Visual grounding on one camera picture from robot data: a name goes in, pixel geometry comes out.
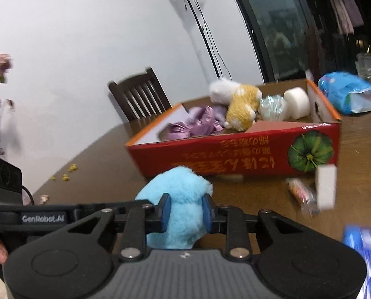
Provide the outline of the snack wrapper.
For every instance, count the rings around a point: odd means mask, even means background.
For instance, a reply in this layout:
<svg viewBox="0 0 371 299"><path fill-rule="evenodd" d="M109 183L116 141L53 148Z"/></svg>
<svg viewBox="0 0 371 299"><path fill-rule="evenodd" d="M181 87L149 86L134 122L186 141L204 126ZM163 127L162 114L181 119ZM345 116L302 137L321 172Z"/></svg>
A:
<svg viewBox="0 0 371 299"><path fill-rule="evenodd" d="M318 214L317 197L302 180L289 178L285 181L289 193L300 205L302 214L313 217Z"/></svg>

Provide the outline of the white and yellow plush toy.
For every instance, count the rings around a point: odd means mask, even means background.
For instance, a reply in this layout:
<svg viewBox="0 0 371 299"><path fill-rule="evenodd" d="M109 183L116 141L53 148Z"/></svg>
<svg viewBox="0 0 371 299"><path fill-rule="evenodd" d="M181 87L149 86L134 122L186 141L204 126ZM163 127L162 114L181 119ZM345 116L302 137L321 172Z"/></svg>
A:
<svg viewBox="0 0 371 299"><path fill-rule="evenodd" d="M263 96L258 87L220 78L208 90L212 103L227 106L226 129L244 132L255 123Z"/></svg>

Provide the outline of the light stand with lamp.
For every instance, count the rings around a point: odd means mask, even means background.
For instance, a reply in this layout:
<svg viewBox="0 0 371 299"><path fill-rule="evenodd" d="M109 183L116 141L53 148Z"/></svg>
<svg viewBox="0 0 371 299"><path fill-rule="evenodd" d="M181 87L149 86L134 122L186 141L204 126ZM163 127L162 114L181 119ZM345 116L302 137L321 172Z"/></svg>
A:
<svg viewBox="0 0 371 299"><path fill-rule="evenodd" d="M223 68L224 68L228 74L228 78L232 79L231 72L219 52L219 49L212 35L208 22L206 21L206 18L204 16L204 13L202 11L202 7L199 1L198 0L185 0L185 10L190 10L194 17L194 20L196 22L196 25L198 27L198 30L200 32L200 35L202 37L202 40L208 52L210 62L212 63L212 66L213 66L213 69L214 69L214 72L217 78L224 77L223 75Z"/></svg>

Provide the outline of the blue tissue package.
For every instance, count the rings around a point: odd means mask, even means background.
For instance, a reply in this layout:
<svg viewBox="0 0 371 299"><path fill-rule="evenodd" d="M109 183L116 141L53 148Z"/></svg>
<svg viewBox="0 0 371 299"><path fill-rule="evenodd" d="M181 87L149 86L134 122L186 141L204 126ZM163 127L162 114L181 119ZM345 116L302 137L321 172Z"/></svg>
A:
<svg viewBox="0 0 371 299"><path fill-rule="evenodd" d="M342 114L371 111L371 84L348 72L332 72L322 76L318 87L328 101Z"/></svg>

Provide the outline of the red cardboard box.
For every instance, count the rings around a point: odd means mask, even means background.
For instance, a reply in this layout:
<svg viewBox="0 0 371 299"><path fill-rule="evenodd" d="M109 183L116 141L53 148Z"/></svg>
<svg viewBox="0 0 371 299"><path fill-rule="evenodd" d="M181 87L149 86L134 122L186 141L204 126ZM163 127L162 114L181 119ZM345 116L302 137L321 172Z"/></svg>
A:
<svg viewBox="0 0 371 299"><path fill-rule="evenodd" d="M192 107L210 105L204 97L178 103L142 128L126 144L145 177L186 166L197 174L254 176L300 175L316 166L337 164L341 117L311 80L288 80L260 86L264 96L301 88L309 97L310 113L299 120L261 122L249 132L164 141L170 123L185 120Z"/></svg>

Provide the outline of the dark glass sliding door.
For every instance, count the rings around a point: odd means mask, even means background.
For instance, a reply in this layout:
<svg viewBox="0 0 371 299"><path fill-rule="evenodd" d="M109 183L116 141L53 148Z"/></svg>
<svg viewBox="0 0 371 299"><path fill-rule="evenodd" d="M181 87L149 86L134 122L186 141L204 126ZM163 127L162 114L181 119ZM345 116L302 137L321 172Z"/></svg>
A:
<svg viewBox="0 0 371 299"><path fill-rule="evenodd" d="M358 72L371 54L371 0L355 0L364 25L342 35L330 0L236 0L265 82L319 80L329 72Z"/></svg>

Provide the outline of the purple cloth bundle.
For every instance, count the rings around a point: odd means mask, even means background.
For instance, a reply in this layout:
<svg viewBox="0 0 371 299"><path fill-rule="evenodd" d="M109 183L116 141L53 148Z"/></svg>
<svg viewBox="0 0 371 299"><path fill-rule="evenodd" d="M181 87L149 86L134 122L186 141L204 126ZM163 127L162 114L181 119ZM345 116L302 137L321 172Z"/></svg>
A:
<svg viewBox="0 0 371 299"><path fill-rule="evenodd" d="M222 105L213 105L212 109L214 111L214 117L215 117L217 124L224 127L227 108Z"/></svg>

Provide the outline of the pink fabric bundle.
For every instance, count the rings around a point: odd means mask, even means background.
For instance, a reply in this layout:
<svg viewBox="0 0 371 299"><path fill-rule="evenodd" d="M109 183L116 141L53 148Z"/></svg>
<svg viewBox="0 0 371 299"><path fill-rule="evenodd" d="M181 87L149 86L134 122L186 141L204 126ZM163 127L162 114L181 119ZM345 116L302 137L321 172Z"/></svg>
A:
<svg viewBox="0 0 371 299"><path fill-rule="evenodd" d="M191 127L191 137L218 134L224 129L217 124L212 106L193 107L189 110L189 114L190 119L187 124Z"/></svg>
<svg viewBox="0 0 371 299"><path fill-rule="evenodd" d="M169 124L165 128L166 141L185 139L192 136L191 127L186 122L176 122Z"/></svg>

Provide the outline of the light blue plush toy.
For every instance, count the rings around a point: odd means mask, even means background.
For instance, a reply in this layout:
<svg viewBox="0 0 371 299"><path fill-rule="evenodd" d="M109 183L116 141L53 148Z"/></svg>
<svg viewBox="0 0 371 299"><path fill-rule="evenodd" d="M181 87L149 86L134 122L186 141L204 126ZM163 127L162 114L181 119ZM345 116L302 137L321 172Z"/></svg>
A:
<svg viewBox="0 0 371 299"><path fill-rule="evenodd" d="M188 167L175 167L148 182L135 197L157 205L163 194L171 198L171 212L165 233L147 235L155 249L190 250L206 234L202 197L212 195L212 184Z"/></svg>

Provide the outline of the white foam roll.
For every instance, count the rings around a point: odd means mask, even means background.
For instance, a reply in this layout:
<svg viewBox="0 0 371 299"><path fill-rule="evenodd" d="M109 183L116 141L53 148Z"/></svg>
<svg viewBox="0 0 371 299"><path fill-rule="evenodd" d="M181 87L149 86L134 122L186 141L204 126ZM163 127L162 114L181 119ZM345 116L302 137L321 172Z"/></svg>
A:
<svg viewBox="0 0 371 299"><path fill-rule="evenodd" d="M290 116L294 120L299 120L310 114L309 96L301 87L288 89L283 98L288 103L290 108Z"/></svg>

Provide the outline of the dark wooden chair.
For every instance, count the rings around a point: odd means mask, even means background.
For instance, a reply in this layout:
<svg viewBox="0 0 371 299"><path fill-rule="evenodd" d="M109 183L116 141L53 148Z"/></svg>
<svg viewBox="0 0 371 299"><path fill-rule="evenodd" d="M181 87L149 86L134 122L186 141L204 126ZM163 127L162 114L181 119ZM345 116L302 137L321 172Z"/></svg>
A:
<svg viewBox="0 0 371 299"><path fill-rule="evenodd" d="M152 68L120 82L111 81L108 89L129 122L156 117L171 108Z"/></svg>

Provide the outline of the white rectangular block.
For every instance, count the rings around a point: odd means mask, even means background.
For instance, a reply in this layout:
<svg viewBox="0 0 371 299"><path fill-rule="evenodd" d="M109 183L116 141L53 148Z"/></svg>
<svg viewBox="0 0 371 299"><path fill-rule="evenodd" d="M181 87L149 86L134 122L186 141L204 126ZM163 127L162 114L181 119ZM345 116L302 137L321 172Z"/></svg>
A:
<svg viewBox="0 0 371 299"><path fill-rule="evenodd" d="M318 166L315 172L315 189L319 210L330 210L336 202L337 167L334 164Z"/></svg>

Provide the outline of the blue patterned package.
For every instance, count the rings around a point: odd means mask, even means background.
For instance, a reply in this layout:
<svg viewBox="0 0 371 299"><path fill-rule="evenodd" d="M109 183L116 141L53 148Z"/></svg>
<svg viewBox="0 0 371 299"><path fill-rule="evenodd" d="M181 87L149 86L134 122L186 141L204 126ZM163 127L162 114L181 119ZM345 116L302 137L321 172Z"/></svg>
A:
<svg viewBox="0 0 371 299"><path fill-rule="evenodd" d="M348 225L342 241L363 257L367 267L367 275L357 298L371 299L371 228Z"/></svg>

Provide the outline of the hanging pink clothes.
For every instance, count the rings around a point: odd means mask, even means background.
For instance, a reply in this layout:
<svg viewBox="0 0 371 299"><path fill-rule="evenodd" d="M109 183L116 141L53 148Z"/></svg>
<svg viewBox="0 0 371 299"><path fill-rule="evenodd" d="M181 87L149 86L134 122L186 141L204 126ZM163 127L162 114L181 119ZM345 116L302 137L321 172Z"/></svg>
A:
<svg viewBox="0 0 371 299"><path fill-rule="evenodd" d="M340 34L354 34L355 28L364 25L355 0L330 0L330 4L333 8Z"/></svg>

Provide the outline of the translucent white plastic bundle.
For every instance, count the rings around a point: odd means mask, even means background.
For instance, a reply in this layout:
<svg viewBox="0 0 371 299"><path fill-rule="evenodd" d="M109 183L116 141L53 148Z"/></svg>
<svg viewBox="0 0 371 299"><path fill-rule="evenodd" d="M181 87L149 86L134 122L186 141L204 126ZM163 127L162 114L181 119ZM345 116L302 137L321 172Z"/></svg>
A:
<svg viewBox="0 0 371 299"><path fill-rule="evenodd" d="M261 99L259 113L262 120L283 122L290 117L290 106L283 96L276 94Z"/></svg>

